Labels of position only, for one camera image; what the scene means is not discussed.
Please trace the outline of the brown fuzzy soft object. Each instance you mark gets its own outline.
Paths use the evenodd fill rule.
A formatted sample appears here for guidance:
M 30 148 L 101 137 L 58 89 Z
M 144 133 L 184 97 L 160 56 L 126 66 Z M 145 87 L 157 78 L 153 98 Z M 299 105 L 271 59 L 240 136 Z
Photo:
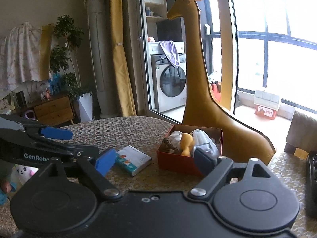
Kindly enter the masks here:
M 171 140 L 168 138 L 163 139 L 158 150 L 164 153 L 169 153 L 169 154 L 176 154 L 176 155 L 181 154 L 181 150 L 176 145 L 173 145 Z

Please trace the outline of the crumpled plastic bags in box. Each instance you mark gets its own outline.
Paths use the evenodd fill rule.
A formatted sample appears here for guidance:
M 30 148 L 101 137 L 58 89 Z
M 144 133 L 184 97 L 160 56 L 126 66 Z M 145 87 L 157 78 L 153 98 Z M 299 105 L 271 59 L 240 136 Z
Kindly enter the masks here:
M 210 138 L 203 130 L 195 129 L 190 134 L 192 135 L 194 141 L 192 149 L 193 155 L 197 148 L 202 149 L 211 158 L 217 158 L 220 155 L 219 149 L 215 144 L 215 140 Z

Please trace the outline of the white plush toy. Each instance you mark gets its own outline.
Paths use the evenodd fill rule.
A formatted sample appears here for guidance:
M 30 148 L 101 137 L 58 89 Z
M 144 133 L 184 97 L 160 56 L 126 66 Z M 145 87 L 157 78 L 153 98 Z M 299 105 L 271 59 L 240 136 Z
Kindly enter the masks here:
M 24 185 L 38 170 L 38 168 L 27 167 L 19 164 L 16 164 L 14 167 L 14 173 L 21 185 Z

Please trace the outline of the tan leather giraffe stool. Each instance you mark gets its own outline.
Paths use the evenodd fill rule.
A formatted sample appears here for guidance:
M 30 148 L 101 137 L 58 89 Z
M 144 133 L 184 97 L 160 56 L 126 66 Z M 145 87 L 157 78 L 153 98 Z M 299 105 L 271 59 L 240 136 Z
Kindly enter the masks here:
M 175 0 L 167 13 L 169 20 L 182 17 L 185 25 L 187 88 L 183 124 L 220 128 L 222 154 L 235 162 L 258 158 L 269 164 L 276 152 L 270 139 L 236 119 L 215 100 L 204 59 L 198 1 Z

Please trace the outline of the white teal tissue pack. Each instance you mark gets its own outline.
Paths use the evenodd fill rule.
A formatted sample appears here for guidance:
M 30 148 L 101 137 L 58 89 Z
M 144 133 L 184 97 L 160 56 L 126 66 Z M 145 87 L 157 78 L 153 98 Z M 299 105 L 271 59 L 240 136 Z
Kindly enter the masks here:
M 152 162 L 152 158 L 142 151 L 128 145 L 116 152 L 116 164 L 135 176 Z

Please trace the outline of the red rectangular tin box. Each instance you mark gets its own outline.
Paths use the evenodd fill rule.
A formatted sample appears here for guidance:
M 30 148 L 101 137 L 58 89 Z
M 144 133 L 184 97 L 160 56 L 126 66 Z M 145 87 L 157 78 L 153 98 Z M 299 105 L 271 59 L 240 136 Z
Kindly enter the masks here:
M 167 138 L 174 131 L 190 133 L 194 129 L 203 130 L 210 138 L 215 139 L 216 145 L 219 145 L 219 154 L 222 154 L 223 131 L 220 128 L 176 124 L 170 128 L 165 138 Z M 160 169 L 173 171 L 179 174 L 203 177 L 203 174 L 196 167 L 193 157 L 168 153 L 163 143 L 159 146 L 156 154 Z

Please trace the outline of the white plant pot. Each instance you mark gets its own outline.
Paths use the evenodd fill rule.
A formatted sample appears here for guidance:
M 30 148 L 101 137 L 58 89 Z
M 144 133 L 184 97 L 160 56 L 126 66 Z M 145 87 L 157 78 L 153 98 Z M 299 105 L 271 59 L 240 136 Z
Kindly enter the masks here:
M 85 93 L 78 98 L 79 118 L 81 123 L 92 120 L 92 93 Z

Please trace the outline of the houndstooth sofa cushion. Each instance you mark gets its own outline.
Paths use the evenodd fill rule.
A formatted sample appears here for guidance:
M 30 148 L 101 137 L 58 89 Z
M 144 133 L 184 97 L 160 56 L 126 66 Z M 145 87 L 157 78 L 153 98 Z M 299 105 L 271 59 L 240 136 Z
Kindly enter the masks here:
M 316 219 L 306 215 L 305 177 L 306 161 L 286 152 L 274 154 L 269 169 L 297 196 L 299 214 L 291 228 L 297 237 L 317 237 Z

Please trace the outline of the green potted tree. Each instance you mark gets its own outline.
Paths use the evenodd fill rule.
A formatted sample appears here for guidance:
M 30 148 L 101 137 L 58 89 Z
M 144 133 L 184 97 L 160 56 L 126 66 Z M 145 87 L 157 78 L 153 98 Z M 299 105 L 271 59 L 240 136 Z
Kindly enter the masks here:
M 81 84 L 77 59 L 83 35 L 83 30 L 75 25 L 70 15 L 59 16 L 53 27 L 53 38 L 57 45 L 51 49 L 50 70 L 62 75 L 62 84 L 73 100 L 79 99 L 87 91 Z

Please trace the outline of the red crate on balcony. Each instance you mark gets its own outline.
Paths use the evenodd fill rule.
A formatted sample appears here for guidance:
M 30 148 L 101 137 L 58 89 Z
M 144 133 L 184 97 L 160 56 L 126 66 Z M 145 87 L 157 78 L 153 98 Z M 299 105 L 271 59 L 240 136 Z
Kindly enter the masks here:
M 276 113 L 277 113 L 276 110 L 273 110 L 264 106 L 256 105 L 255 114 L 257 116 L 260 116 L 262 118 L 267 118 L 270 120 L 275 120 Z

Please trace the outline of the white box on crate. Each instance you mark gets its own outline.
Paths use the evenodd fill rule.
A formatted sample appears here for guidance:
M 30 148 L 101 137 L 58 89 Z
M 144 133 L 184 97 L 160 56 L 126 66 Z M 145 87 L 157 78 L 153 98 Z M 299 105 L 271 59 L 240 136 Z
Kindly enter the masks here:
M 256 90 L 254 104 L 278 111 L 281 105 L 281 98 L 278 95 L 263 90 Z

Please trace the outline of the floral cloth cover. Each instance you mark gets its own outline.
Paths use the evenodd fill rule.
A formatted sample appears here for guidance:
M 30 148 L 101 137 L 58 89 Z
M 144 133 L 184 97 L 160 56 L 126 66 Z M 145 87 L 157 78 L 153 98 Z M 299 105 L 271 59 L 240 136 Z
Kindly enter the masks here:
M 1 37 L 1 98 L 26 81 L 49 79 L 53 28 L 25 22 Z

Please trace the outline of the beige upholstered stool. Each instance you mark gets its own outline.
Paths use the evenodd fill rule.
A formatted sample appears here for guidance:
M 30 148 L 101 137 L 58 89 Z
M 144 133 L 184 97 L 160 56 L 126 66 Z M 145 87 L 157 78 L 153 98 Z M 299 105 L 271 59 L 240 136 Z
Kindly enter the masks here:
M 305 160 L 311 151 L 316 152 L 316 114 L 295 111 L 284 152 Z

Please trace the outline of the purple cloth on washer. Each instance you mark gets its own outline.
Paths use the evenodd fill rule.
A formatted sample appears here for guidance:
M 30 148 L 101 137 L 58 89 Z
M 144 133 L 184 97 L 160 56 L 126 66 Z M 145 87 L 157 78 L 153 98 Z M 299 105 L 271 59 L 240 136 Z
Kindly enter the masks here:
M 158 43 L 161 46 L 165 56 L 167 57 L 167 59 L 171 63 L 171 65 L 175 68 L 179 67 L 180 58 L 179 58 L 175 43 L 171 40 L 158 41 Z

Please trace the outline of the white tower air conditioner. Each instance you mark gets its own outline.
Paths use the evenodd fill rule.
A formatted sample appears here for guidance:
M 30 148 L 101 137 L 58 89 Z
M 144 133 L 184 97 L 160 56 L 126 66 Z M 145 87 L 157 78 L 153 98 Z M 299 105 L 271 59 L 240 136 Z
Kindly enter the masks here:
M 104 0 L 84 0 L 84 5 L 87 8 L 90 54 L 100 117 L 113 118 L 119 112 Z

